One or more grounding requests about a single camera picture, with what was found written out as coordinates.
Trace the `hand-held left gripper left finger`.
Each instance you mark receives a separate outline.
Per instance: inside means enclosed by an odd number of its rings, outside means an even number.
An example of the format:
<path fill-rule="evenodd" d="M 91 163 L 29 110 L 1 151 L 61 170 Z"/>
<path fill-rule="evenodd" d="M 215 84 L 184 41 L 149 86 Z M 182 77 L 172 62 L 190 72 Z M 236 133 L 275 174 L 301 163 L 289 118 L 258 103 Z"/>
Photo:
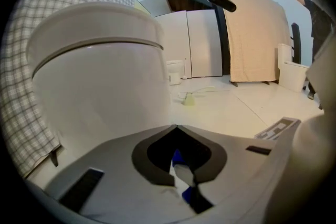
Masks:
<path fill-rule="evenodd" d="M 168 143 L 157 157 L 148 147 L 171 135 L 163 126 L 104 142 L 58 173 L 46 193 L 81 217 L 100 223 L 178 223 L 195 211 L 175 188 L 170 167 L 157 162 L 172 159 Z"/>

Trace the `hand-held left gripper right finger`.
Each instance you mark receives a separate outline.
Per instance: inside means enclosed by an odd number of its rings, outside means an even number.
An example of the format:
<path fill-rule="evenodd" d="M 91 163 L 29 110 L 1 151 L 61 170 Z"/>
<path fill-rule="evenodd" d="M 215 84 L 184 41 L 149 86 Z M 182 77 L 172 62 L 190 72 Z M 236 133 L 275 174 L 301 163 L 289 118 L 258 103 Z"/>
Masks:
<path fill-rule="evenodd" d="M 234 196 L 260 170 L 276 141 L 177 127 L 175 173 L 188 184 L 183 199 L 193 209 L 209 209 Z"/>

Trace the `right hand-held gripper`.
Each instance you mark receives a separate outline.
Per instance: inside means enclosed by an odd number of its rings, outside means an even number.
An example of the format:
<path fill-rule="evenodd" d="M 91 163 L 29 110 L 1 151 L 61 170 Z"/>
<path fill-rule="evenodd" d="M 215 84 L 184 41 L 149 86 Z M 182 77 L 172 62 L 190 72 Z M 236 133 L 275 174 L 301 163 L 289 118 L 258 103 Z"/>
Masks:
<path fill-rule="evenodd" d="M 294 126 L 297 123 L 301 123 L 299 119 L 282 117 L 280 120 L 272 124 L 267 129 L 262 132 L 256 134 L 254 136 L 255 139 L 260 140 L 272 140 L 275 141 L 281 135 L 281 133 L 290 127 Z"/>

